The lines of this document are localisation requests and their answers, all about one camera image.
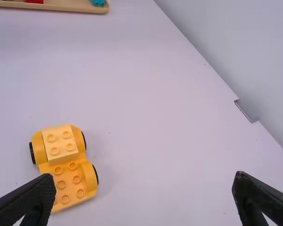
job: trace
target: wooden tray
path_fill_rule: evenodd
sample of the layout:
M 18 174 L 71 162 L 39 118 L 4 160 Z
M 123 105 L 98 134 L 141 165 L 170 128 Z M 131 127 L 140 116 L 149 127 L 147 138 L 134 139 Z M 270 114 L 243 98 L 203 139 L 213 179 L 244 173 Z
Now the wooden tray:
M 89 0 L 44 0 L 44 4 L 26 3 L 24 0 L 0 0 L 0 7 L 97 14 L 104 14 L 109 11 L 109 4 L 107 2 L 104 7 L 95 7 Z

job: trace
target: red block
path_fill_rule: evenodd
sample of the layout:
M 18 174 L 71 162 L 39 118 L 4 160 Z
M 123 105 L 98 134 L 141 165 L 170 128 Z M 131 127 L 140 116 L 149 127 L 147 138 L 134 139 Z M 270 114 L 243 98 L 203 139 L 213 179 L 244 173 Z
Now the red block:
M 44 0 L 25 0 L 27 3 L 38 3 L 38 4 L 44 4 Z

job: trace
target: yellow toy car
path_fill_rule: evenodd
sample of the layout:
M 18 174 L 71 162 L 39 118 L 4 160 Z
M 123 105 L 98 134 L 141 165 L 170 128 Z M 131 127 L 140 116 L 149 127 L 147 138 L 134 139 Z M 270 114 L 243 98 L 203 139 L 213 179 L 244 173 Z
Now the yellow toy car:
M 33 164 L 50 173 L 57 189 L 52 212 L 61 211 L 95 196 L 99 179 L 86 158 L 83 132 L 73 125 L 43 129 L 29 143 Z

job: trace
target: black wheel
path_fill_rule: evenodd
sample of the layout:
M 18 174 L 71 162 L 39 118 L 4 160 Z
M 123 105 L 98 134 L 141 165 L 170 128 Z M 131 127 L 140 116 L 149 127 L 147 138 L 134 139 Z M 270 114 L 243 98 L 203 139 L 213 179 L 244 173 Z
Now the black wheel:
M 93 169 L 94 169 L 94 172 L 95 172 L 95 175 L 96 175 L 96 181 L 98 182 L 98 185 L 99 185 L 98 173 L 96 172 L 96 169 L 95 169 L 94 165 L 92 165 L 92 166 L 93 166 Z
M 83 136 L 83 139 L 84 139 L 84 144 L 85 144 L 85 150 L 87 149 L 87 146 L 86 146 L 86 140 L 85 140 L 85 136 L 84 136 L 84 133 L 82 132 L 82 136 Z
M 29 149 L 30 149 L 30 156 L 32 158 L 33 164 L 36 164 L 36 159 L 34 158 L 34 153 L 33 153 L 33 144 L 29 142 Z

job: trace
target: white wall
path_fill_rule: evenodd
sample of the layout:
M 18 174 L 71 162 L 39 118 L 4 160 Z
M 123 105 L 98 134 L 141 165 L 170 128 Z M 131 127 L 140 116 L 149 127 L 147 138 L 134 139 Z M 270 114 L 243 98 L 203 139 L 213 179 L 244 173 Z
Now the white wall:
M 283 0 L 156 0 L 283 147 Z

